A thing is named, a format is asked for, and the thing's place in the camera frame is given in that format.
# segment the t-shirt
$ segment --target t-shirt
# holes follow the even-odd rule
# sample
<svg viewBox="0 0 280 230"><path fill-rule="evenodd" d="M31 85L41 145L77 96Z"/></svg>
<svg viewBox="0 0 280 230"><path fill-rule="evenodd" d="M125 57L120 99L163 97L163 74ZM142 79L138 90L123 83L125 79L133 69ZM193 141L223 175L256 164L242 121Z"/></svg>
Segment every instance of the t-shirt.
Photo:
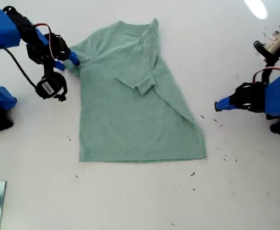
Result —
<svg viewBox="0 0 280 230"><path fill-rule="evenodd" d="M203 136L159 54L158 21L119 21L71 47L80 66L80 161L205 158Z"/></svg>

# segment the barcode label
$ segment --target barcode label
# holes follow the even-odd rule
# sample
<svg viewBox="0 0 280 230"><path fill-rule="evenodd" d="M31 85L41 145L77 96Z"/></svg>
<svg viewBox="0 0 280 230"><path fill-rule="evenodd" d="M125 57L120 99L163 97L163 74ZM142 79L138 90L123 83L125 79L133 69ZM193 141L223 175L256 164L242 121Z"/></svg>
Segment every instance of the barcode label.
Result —
<svg viewBox="0 0 280 230"><path fill-rule="evenodd" d="M48 82L44 82L44 83L42 84L42 87L46 90L46 92L47 92L49 95L51 95L51 94L54 92L53 88L50 87L50 85L48 84Z"/></svg>

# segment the white table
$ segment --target white table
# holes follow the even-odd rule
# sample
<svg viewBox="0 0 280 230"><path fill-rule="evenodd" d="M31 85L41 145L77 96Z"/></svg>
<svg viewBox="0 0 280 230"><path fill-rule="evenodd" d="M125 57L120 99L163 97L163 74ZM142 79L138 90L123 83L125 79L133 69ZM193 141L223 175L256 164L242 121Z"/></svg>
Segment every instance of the white table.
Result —
<svg viewBox="0 0 280 230"><path fill-rule="evenodd" d="M0 0L0 9L12 5L33 23L48 23L69 45L118 20L156 17L162 56L204 131L208 155L79 162L79 80L65 73L66 102L42 100L0 50L0 84L18 99L14 127L0 133L0 180L7 181L1 229L280 230L280 136L263 114L213 107L265 66L252 45L278 29L280 0L263 3L265 20L243 0ZM11 52L38 82L43 68L24 42Z"/></svg>

